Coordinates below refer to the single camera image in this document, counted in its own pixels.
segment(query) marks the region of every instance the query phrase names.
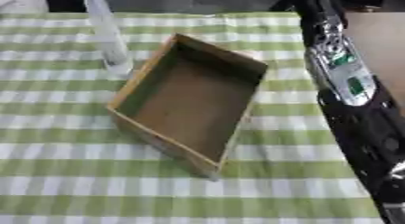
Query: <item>metal part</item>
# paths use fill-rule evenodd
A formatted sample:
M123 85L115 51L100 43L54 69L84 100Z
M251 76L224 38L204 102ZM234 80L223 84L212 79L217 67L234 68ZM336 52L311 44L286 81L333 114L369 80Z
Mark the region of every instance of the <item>metal part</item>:
M353 43L344 36L339 18L327 17L317 26L321 32L306 51L319 87L330 88L346 105L366 104L375 93L375 83Z

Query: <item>tablecloth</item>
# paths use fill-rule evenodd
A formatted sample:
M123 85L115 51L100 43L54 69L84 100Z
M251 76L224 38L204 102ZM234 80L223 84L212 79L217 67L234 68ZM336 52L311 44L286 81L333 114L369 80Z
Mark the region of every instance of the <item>tablecloth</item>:
M0 223L381 223L316 104L295 14L117 14L135 69L172 33L269 65L218 182L115 128L85 14L0 15Z

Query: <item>wooden box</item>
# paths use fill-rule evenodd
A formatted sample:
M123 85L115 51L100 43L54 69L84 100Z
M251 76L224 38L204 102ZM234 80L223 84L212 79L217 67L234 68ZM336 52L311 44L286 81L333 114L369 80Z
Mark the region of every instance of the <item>wooden box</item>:
M118 126L215 180L267 65L176 34L108 103Z

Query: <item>table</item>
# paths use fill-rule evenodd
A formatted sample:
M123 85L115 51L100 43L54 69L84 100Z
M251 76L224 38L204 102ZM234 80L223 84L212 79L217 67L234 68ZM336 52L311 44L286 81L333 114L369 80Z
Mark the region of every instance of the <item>table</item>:
M404 17L404 13L348 14L347 33L365 63L392 93L405 115Z
M85 14L0 19L0 222L381 223L335 144L294 14L118 14L136 69L174 32L269 65L222 178L196 178L132 144L104 108Z

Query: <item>clear plastic container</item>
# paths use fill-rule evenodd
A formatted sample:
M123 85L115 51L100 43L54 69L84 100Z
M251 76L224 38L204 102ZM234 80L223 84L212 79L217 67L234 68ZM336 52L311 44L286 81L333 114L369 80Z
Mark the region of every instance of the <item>clear plastic container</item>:
M102 51L107 70L119 76L126 76L133 69L134 63L106 0L84 2L94 27L96 44Z

